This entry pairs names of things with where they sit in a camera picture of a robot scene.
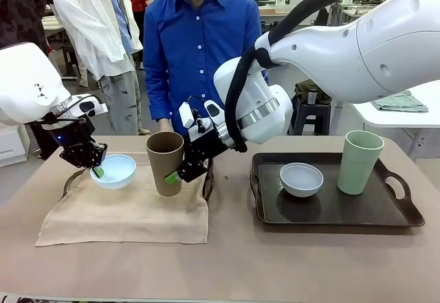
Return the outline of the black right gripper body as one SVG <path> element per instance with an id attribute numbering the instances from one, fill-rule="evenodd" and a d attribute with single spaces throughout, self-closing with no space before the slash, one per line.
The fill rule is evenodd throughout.
<path id="1" fill-rule="evenodd" d="M 205 161 L 227 151 L 217 130 L 210 127 L 205 133 L 199 133 L 196 126 L 188 129 L 185 140 L 184 159 L 186 161 Z"/>

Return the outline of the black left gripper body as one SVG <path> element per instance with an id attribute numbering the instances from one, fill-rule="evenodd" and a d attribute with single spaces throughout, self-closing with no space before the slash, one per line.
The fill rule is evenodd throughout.
<path id="1" fill-rule="evenodd" d="M 71 121 L 63 119 L 55 124 L 44 124 L 43 129 L 48 131 L 59 146 L 88 147 L 94 140 L 91 135 L 95 127 L 89 118 L 77 118 Z"/>

